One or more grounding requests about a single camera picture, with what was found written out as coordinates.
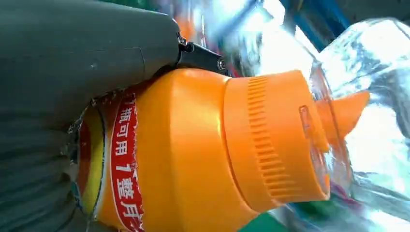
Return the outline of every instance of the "orange bottle cap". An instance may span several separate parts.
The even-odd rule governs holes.
[[[316,102],[323,127],[326,131],[326,137],[330,143],[336,140],[337,137],[344,139],[353,130],[369,98],[369,92],[362,91],[331,101],[331,104],[325,101]],[[338,135],[332,133],[335,121]]]
[[[252,209],[329,198],[329,146],[300,71],[230,79],[224,128],[233,176]]]

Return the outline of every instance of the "transparent plastic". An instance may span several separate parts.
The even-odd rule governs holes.
[[[409,34],[410,28],[395,19],[357,23],[313,64],[310,81],[315,96],[336,100],[367,90],[370,101],[340,150],[327,156],[332,201],[316,208],[330,210],[326,219],[311,219],[300,213],[300,206],[289,206],[299,230],[409,230]],[[321,77],[326,86],[315,82]],[[345,157],[340,156],[343,148]]]

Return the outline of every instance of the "screw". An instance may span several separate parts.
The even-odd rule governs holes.
[[[178,42],[184,46],[187,45],[187,40],[182,36],[178,36]]]
[[[222,58],[220,58],[218,60],[218,69],[219,70],[225,70],[226,69],[226,63]]]

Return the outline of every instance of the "machine part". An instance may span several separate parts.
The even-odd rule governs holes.
[[[225,69],[226,69],[226,62],[225,62],[225,60],[224,60],[223,58],[220,58],[220,59],[218,60],[218,68],[219,68],[220,70],[225,70]]]
[[[178,34],[178,43],[182,46],[186,46],[188,44],[187,40],[180,34]]]
[[[226,63],[222,56],[192,42],[180,48],[177,68],[200,68],[228,75]]]
[[[93,97],[175,66],[177,24],[91,0],[2,0],[0,22],[0,231],[111,231],[76,209],[67,128]]]

